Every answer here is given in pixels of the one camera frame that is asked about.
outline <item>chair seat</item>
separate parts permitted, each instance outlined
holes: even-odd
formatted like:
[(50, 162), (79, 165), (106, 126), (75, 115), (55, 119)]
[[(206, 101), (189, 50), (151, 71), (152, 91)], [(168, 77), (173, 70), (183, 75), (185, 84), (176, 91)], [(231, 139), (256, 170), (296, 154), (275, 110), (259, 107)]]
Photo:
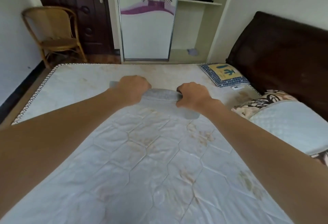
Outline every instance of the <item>chair seat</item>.
[(64, 51), (77, 46), (76, 38), (50, 39), (41, 42), (44, 49), (50, 51)]

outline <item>bed frame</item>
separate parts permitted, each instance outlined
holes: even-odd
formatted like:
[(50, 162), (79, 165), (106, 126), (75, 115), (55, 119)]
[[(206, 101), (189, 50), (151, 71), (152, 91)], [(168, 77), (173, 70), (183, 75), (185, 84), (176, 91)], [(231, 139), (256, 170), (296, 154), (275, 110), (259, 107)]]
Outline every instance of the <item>bed frame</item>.
[(328, 121), (328, 31), (257, 12), (226, 62), (261, 94), (283, 90)]

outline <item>white wardrobe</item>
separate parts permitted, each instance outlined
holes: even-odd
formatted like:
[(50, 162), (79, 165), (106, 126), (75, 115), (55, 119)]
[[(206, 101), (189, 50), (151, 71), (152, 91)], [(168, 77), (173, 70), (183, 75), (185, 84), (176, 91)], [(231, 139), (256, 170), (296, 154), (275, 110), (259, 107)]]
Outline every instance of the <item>white wardrobe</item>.
[(205, 63), (227, 2), (213, 1), (116, 0), (122, 62)]

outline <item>wooden floor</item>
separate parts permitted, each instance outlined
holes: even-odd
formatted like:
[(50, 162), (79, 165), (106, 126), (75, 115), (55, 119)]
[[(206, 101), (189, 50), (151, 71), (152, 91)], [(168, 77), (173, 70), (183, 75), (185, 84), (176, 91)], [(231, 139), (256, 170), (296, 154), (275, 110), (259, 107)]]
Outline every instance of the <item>wooden floor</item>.
[[(89, 63), (98, 63), (98, 64), (120, 64), (121, 57), (115, 55), (87, 55), (87, 59)], [(52, 67), (55, 67), (58, 64), (66, 64), (66, 63), (83, 63), (80, 59), (76, 57), (65, 57), (65, 56), (56, 56), (50, 59), (50, 64)], [(20, 101), (16, 104), (16, 106), (11, 110), (8, 116), (4, 119), (4, 121), (0, 124), (0, 129), (6, 128), (11, 125), (11, 123), (15, 120), (17, 115), (21, 112), (24, 106), (27, 104), (29, 99), (35, 93), (35, 91), (39, 88), (43, 80), (47, 77), (48, 73), (51, 69), (45, 69), (35, 80), (35, 82), (31, 85), (31, 87), (26, 91), (24, 96), (20, 99)]]

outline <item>pillow label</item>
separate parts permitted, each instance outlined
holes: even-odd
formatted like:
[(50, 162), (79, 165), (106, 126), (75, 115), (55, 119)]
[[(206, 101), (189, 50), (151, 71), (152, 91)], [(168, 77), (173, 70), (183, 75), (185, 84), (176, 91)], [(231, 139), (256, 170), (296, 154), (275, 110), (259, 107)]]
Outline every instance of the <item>pillow label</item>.
[(227, 80), (242, 76), (239, 71), (227, 64), (212, 64), (208, 65), (208, 67), (212, 69), (221, 80)]

